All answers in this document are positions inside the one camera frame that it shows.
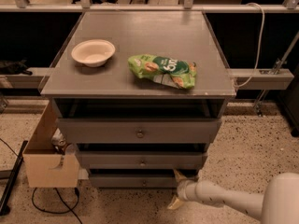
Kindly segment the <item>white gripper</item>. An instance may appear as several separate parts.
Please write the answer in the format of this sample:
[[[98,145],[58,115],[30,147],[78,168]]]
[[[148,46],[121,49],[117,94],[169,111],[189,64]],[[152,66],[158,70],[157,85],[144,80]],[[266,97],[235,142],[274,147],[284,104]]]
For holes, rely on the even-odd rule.
[[[185,204],[185,202],[200,202],[201,199],[197,193],[199,183],[195,182],[196,177],[187,177],[177,169],[174,169],[173,172],[178,182],[177,195],[173,196],[167,208],[169,210],[176,210]]]

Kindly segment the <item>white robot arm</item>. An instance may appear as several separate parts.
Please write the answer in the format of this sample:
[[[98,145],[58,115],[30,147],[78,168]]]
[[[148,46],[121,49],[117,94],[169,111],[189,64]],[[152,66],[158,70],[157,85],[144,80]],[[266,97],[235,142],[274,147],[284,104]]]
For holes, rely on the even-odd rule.
[[[215,207],[228,206],[252,217],[260,224],[299,224],[299,174],[275,176],[264,194],[228,190],[209,180],[193,181],[175,170],[177,192],[168,209],[180,208],[186,202]]]

